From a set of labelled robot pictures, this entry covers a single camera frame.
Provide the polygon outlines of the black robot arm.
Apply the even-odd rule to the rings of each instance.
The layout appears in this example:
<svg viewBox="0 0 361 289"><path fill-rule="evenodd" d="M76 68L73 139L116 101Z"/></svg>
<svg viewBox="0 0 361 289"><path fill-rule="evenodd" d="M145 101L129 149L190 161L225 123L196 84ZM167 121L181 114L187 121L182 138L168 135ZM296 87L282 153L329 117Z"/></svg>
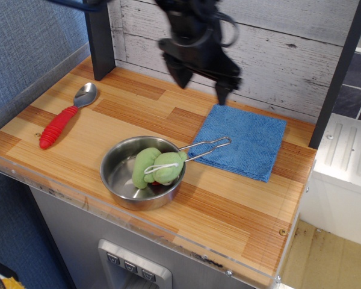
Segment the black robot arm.
<svg viewBox="0 0 361 289"><path fill-rule="evenodd" d="M220 105L239 88L241 69L223 51L239 36L236 22L217 1L156 1L167 15L171 37L158 42L170 75L184 89L198 74L215 82Z"/></svg>

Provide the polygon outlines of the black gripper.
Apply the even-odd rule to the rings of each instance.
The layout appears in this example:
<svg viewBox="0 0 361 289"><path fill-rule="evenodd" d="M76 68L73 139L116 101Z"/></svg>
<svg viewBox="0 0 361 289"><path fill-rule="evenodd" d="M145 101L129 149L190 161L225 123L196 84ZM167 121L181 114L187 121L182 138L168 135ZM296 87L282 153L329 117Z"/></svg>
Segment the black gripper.
<svg viewBox="0 0 361 289"><path fill-rule="evenodd" d="M240 68L224 53L213 30L208 29L192 43L177 42L173 37L161 39L158 46L170 75L180 88L185 89L195 73L209 78L216 82L219 105L224 105L228 94L239 88Z"/></svg>

